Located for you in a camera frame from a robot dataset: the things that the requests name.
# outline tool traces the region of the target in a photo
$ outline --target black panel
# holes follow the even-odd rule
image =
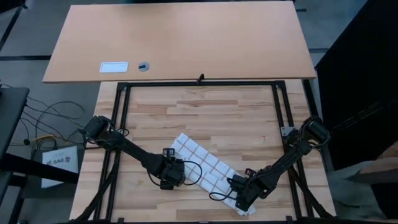
[[[316,66],[326,126],[350,123],[333,132],[335,169],[375,159],[397,140],[389,131],[398,125],[397,9],[396,0],[369,0]]]

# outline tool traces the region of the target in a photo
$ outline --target orange wooden board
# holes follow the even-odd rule
[[[128,62],[100,73],[103,62]],[[150,69],[141,72],[141,62]],[[43,81],[314,78],[291,1],[71,6]]]

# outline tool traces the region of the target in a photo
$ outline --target floor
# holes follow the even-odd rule
[[[7,55],[50,55],[56,44],[63,22],[71,4],[104,4],[123,3],[123,0],[27,0],[29,9],[23,10],[19,16],[6,44],[0,52]],[[308,48],[328,48],[341,34],[366,0],[297,0],[296,8],[306,8],[298,17],[303,29]],[[3,35],[15,10],[0,15],[0,35]],[[311,54],[314,65],[323,54]],[[92,117],[99,83],[73,83],[45,85],[41,82],[48,61],[16,61],[0,62],[0,79],[11,86],[26,86],[30,88],[29,96],[52,104],[58,101],[74,101],[85,109],[84,115],[77,121],[87,123]],[[319,102],[317,82],[312,83],[315,99]],[[34,101],[28,101],[34,108],[44,110],[45,106]],[[72,105],[60,105],[62,113],[69,116],[79,116],[81,111]],[[38,113],[25,110],[32,116]],[[53,126],[64,135],[69,135],[76,126],[65,119],[47,115],[43,122]],[[34,127],[28,124],[30,138],[34,135]],[[27,137],[26,130],[18,125],[13,142],[21,142]],[[81,141],[79,136],[72,137]],[[14,146],[9,152],[24,157],[30,156],[29,146]],[[17,188],[9,187],[6,198],[0,206],[0,222],[7,223],[17,195]],[[21,220],[30,224],[66,222],[72,207],[73,198],[30,198],[25,200]]]

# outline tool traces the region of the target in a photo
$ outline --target wooden tabletop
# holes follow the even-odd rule
[[[100,73],[103,62],[127,62]],[[139,64],[147,62],[146,72]],[[71,6],[44,82],[315,78],[292,1]]]
[[[300,80],[286,80],[286,84],[299,127],[309,116],[302,84]],[[111,117],[116,85],[101,84],[95,114]],[[185,133],[241,174],[247,167],[258,170],[271,165],[283,155],[270,86],[136,87],[131,92],[127,128],[128,139],[155,153]],[[70,218],[77,217],[94,197],[103,157],[103,149],[86,151]],[[295,216],[287,174],[270,196],[255,201],[255,214],[240,217],[224,203],[210,200],[200,187],[160,190],[137,160],[122,153],[121,161],[114,221],[118,217],[127,222],[172,222],[285,220],[287,215]],[[328,212],[335,214],[320,153],[312,151],[303,157],[303,164],[310,190]],[[300,191],[299,195],[305,211]]]

